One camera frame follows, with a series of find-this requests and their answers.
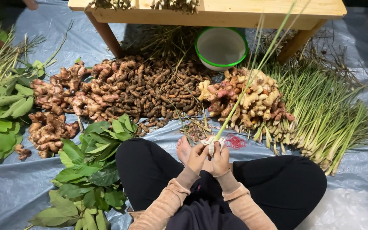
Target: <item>bare foot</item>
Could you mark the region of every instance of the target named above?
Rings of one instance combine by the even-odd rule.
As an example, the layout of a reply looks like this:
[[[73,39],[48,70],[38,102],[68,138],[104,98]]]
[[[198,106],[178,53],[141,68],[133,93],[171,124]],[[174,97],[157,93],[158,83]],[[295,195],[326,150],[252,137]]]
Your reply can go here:
[[[178,159],[184,164],[184,166],[187,166],[188,158],[190,157],[191,146],[188,143],[186,136],[182,136],[180,139],[178,139],[176,148]]]

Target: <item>black pants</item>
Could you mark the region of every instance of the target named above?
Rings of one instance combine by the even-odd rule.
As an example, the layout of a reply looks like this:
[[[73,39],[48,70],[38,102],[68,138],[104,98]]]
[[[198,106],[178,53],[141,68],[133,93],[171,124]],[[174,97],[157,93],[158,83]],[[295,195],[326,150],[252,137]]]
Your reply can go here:
[[[157,144],[130,139],[116,152],[120,180],[134,211],[146,210],[184,166]],[[278,230],[294,230],[319,203],[327,181],[307,158],[277,156],[233,163],[233,174]],[[201,171],[201,179],[211,175]],[[222,190],[214,179],[214,191]]]

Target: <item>white bowl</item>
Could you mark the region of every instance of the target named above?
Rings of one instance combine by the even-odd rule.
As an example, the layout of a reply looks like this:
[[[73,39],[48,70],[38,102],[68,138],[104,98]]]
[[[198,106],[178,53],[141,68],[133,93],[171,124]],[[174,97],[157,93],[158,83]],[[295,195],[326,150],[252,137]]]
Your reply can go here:
[[[208,27],[198,35],[195,50],[208,69],[224,71],[244,60],[248,43],[236,29]]]

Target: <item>green bowl rim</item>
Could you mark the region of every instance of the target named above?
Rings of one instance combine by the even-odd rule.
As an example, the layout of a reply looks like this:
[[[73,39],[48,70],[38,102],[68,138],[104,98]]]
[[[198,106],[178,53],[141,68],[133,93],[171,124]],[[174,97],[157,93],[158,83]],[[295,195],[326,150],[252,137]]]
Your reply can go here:
[[[215,63],[212,63],[211,61],[205,59],[201,54],[200,52],[198,51],[198,47],[197,47],[197,44],[198,44],[198,39],[201,37],[201,35],[203,33],[205,33],[207,30],[210,30],[210,29],[214,29],[214,28],[226,28],[226,29],[230,29],[232,31],[234,31],[235,33],[237,33],[243,40],[244,40],[244,43],[245,43],[245,53],[244,55],[241,57],[240,60],[234,62],[234,63],[231,63],[231,64],[228,64],[228,65],[220,65],[220,64],[215,64]],[[218,26],[214,26],[214,27],[207,27],[205,29],[202,30],[202,32],[197,36],[197,39],[195,40],[195,43],[194,43],[194,46],[195,46],[195,51],[197,52],[197,55],[198,57],[205,61],[207,64],[209,65],[212,65],[212,66],[215,66],[215,67],[232,67],[234,65],[237,65],[239,64],[242,60],[245,59],[245,57],[247,56],[247,53],[248,53],[248,42],[247,40],[245,39],[245,36],[243,36],[237,29],[233,28],[233,27],[218,27]]]

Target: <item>beige sleeve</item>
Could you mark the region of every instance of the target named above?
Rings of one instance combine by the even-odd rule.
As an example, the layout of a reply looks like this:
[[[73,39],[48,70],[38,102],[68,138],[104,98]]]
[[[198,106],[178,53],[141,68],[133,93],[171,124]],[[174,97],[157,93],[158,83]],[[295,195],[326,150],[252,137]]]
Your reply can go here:
[[[224,201],[228,202],[232,213],[250,230],[277,230],[271,219],[253,201],[249,190],[236,181],[231,170],[216,179],[221,185]]]
[[[200,178],[190,168],[184,170],[168,182],[160,196],[146,209],[140,218],[135,220],[128,230],[161,230],[169,219],[183,205],[184,199],[190,194],[193,183]]]

